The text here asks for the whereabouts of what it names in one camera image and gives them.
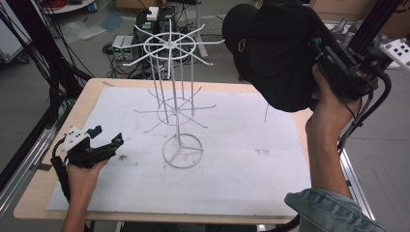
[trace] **gray floor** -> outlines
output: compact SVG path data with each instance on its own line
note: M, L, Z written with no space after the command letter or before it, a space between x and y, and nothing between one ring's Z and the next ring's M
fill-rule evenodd
M66 14L61 21L82 21L86 26L100 24L108 12L90 14L77 11ZM216 18L207 19L208 24ZM133 21L124 20L121 26L103 33L90 41L70 43L71 48L95 76L103 77L109 71L109 61L102 53L103 46L116 35L132 32ZM213 24L220 28L221 23ZM217 40L204 37L204 41ZM61 41L56 41L63 50ZM231 54L224 45L207 45L209 61L213 67L195 65L197 81L241 83L233 66ZM377 220L389 231L408 231L410 227L410 148L407 134L410 131L410 72L402 69L387 71L393 82L393 91L387 101L365 125L348 140L346 150ZM33 63L11 63L0 71L0 170L13 156L25 137L34 128L48 108L48 86ZM0 231L58 231L61 220L25 220L13 216L14 200L0 219ZM113 231L114 222L97 223L96 231Z

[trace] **paper sheet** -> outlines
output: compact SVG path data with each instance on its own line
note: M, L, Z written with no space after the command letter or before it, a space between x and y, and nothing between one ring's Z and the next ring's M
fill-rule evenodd
M176 127L154 128L160 114L145 112L158 109L157 99L149 92L156 93L107 87L89 116L85 130L102 126L92 147L109 143L119 132L125 140L102 170L89 211L295 215L284 204L284 196L309 188L309 177L289 113L269 107L265 122L267 103L258 93L200 91L194 96L195 107L216 106L196 109L194 121L180 127L181 132L196 136L204 149L197 165L181 169L170 166L162 156L162 146L175 135ZM171 97L172 92L165 91L165 98ZM185 92L185 98L189 97L190 92ZM67 207L57 185L47 208Z

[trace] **hand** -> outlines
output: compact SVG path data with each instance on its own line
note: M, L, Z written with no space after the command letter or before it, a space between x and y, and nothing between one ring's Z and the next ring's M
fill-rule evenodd
M71 199L91 197L96 188L100 171L107 163L108 159L103 160L90 169L69 165Z
M307 136L321 136L320 139L330 139L336 143L341 130L353 118L352 112L358 112L360 101L343 103L332 91L318 65L313 66L312 72L318 84L318 90L312 97L317 99L318 103L307 121Z

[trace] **spinning display rack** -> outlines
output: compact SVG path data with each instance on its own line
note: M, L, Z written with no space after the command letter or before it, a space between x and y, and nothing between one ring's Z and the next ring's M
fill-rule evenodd
M193 39L193 35L204 27L198 28L197 30L191 31L187 34L182 34L179 32L172 31L172 23L169 20L169 32L160 33L153 35L149 32L141 30L135 25L135 28L150 36L144 43L134 44L126 47L136 47L142 46L144 49L145 55L141 56L137 60L129 64L124 64L124 66L132 66L146 58L150 59L151 69L153 74L153 81L155 86L155 94L149 92L154 98L157 99L158 108L155 111L135 111L137 113L157 113L157 116L160 120L158 124L153 126L150 130L145 132L152 131L154 128L158 127L161 124L166 124L168 126L174 126L176 129L175 135L170 137L165 141L162 147L162 155L165 161L174 167L177 168L189 168L197 165L203 156L204 149L200 140L190 133L182 133L180 126L188 123L194 122L202 128L207 128L206 126L201 125L199 122L193 120L195 111L197 109L207 109L213 108L215 105L206 106L206 107L195 107L194 105L194 96L199 93L199 90L196 92L193 91L193 59L195 58L201 63L207 66L213 66L212 63L208 63L203 59L199 58L193 54L199 44L221 44L220 42L196 42ZM184 46L190 46L189 50L184 50ZM184 86L184 71L183 71L183 60L190 57L190 96L186 96L185 86ZM160 75L160 60L167 61L167 77L172 81L172 93L173 96L166 98L162 88L162 76ZM173 67L173 62L179 60L181 63L181 90L177 91L176 81L175 81L175 72ZM160 88L157 85L157 77L160 84Z

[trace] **sleeve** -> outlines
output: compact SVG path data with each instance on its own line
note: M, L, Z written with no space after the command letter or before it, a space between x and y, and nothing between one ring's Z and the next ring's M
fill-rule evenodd
M386 231L352 199L320 188L288 193L285 203L301 216L300 231Z

